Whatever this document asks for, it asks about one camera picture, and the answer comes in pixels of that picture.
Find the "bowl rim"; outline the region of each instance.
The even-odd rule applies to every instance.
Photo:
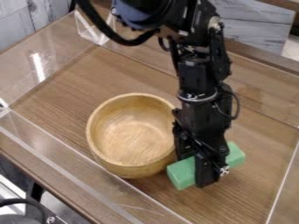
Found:
[[[114,101],[117,101],[119,99],[131,97],[131,96],[145,96],[145,97],[149,97],[149,98],[154,98],[158,101],[161,101],[167,107],[170,107],[170,109],[175,109],[175,106],[165,98],[162,98],[161,96],[154,95],[154,94],[130,93],[130,94],[118,95],[118,96],[110,98],[109,100],[106,100],[103,103],[101,103],[101,105],[98,106],[98,108],[95,109],[93,114],[90,115],[89,124],[87,124],[87,130],[86,130],[87,131],[87,140],[89,140],[89,147],[93,150],[94,156],[97,154],[98,158],[101,160],[105,160],[106,163],[110,163],[111,165],[123,166],[123,167],[145,167],[145,166],[153,165],[154,163],[159,162],[162,159],[165,159],[170,155],[173,155],[173,153],[174,153],[174,142],[173,142],[171,147],[163,152],[163,154],[159,157],[153,158],[151,160],[147,161],[147,163],[131,165],[131,164],[123,164],[122,162],[119,162],[119,161],[114,160],[111,157],[109,157],[105,153],[102,153],[102,151],[99,150],[99,147],[95,145],[93,137],[91,137],[91,125],[93,125],[93,122],[95,120],[95,117],[97,117],[97,114],[99,113],[99,111],[111,102],[114,102]]]

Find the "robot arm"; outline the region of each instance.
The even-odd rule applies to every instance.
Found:
[[[178,160],[195,156],[197,185],[211,185],[230,172],[225,133],[240,116],[240,99],[223,82],[232,75],[232,61],[217,8],[209,0],[114,0],[113,14],[119,22],[145,32],[127,40],[109,27],[90,1],[78,3],[97,27],[119,44],[142,45],[157,35],[163,49],[171,52],[182,101],[182,108],[173,112],[177,156]],[[170,41],[169,49],[165,39]]]

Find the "wooden bowl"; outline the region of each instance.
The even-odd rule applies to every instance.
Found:
[[[93,113],[87,127],[93,155],[119,177],[149,177],[174,161],[173,109],[158,96],[123,94]]]

